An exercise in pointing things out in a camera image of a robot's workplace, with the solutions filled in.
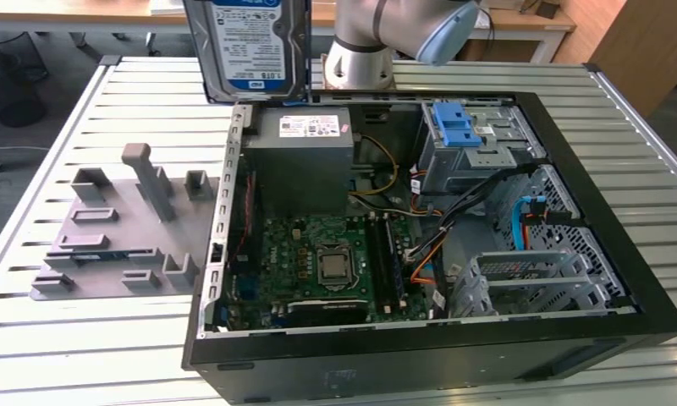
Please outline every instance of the green circuit board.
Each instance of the green circuit board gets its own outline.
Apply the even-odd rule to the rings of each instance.
[[[262,271],[238,280],[239,290],[254,289],[243,295],[239,307],[242,329],[271,326],[270,312],[276,305],[300,300],[359,299],[370,302],[367,322],[425,320],[426,304],[420,290],[406,295],[407,307],[392,314],[376,311],[374,303],[372,265],[368,258],[363,217],[300,217],[268,219],[263,226]],[[390,219],[395,244],[411,246],[408,221]],[[327,285],[320,280],[320,256],[331,250],[350,252],[351,281]]]

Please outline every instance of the black trash bin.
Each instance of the black trash bin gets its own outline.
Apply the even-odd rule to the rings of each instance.
[[[46,116],[34,84],[19,69],[19,60],[0,53],[0,123],[26,127]]]
[[[19,67],[28,80],[38,82],[48,77],[48,68],[35,47],[34,38],[27,32],[0,31],[0,53],[19,59]]]

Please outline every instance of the blue cable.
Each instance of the blue cable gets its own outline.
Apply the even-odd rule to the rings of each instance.
[[[515,206],[513,207],[513,238],[515,240],[518,251],[525,251],[526,249],[525,239],[522,238],[522,207],[525,204],[533,203],[533,200],[543,203],[547,201],[547,197],[522,196],[518,201],[515,201]]]

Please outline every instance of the blue hard drive label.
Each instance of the blue hard drive label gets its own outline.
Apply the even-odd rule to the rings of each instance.
[[[286,81],[284,41],[274,32],[282,0],[214,0],[222,73],[247,91],[271,91]]]

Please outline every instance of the metal slotted table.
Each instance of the metal slotted table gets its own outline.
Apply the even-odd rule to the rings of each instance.
[[[399,62],[395,69],[402,89],[541,95],[677,306],[677,159],[605,76],[579,66],[506,63]],[[320,87],[320,74],[314,81]],[[76,170],[100,166],[110,178],[134,178],[122,149],[150,142],[170,177],[190,169],[220,176],[231,113],[207,105],[194,58],[99,66],[0,236],[0,404],[219,404],[199,375],[180,368],[190,296],[34,302],[27,294],[75,197]],[[586,406],[621,399],[677,405],[677,338],[565,381],[312,404]]]

